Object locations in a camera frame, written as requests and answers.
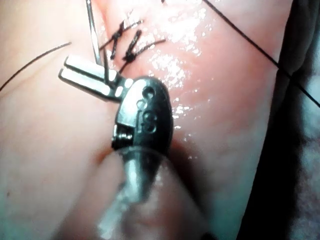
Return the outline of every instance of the skin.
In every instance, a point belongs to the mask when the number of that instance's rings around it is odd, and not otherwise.
[[[57,77],[69,54],[94,61],[83,1],[0,4],[4,45],[0,84],[35,56],[72,42],[30,66],[0,92],[0,220],[4,223],[0,236],[48,239],[112,151],[118,106]],[[222,0],[213,4],[279,60],[291,0],[245,0],[241,6],[236,0]],[[123,75],[154,75],[167,85],[175,126],[170,161],[210,231],[218,239],[233,240],[263,148],[277,68],[196,0],[167,1],[165,5],[156,0],[97,0],[94,17],[100,44],[111,37],[131,9],[145,20],[138,26],[144,38],[136,50],[163,37],[167,42],[144,52]],[[138,28],[119,40],[110,68],[121,68],[121,58]],[[299,59],[305,59],[313,33],[307,36],[302,53],[295,52]],[[282,56],[283,61],[290,56]],[[303,62],[289,64],[289,71]],[[280,98],[276,103],[280,106],[282,102]]]

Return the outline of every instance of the shiny metal tip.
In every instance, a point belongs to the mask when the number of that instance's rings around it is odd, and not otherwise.
[[[88,13],[90,33],[91,33],[91,42],[92,42],[92,46],[93,46],[93,53],[94,53],[95,62],[98,65],[102,65],[101,58],[100,58],[98,35],[97,35],[96,27],[95,27],[94,14],[92,11],[91,0],[85,0],[85,3],[86,3],[86,9],[87,9],[87,13]]]

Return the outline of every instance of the screw hole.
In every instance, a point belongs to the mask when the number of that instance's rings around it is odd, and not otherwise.
[[[142,90],[142,96],[145,99],[150,100],[155,96],[155,90],[152,87],[147,86]]]

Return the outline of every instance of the moist skin surface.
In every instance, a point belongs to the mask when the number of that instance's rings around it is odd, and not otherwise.
[[[279,59],[291,0],[212,3]],[[84,2],[4,1],[0,9],[0,84],[36,55],[72,41],[0,93],[0,236],[48,239],[112,151],[118,106],[58,79],[68,54],[94,61]],[[144,23],[119,40],[110,67],[121,68],[137,29],[142,37],[135,50],[167,39],[138,56],[123,75],[151,75],[167,85],[174,117],[172,163],[212,232],[233,240],[261,154],[277,69],[199,0],[97,0],[100,44],[131,10],[128,21]]]

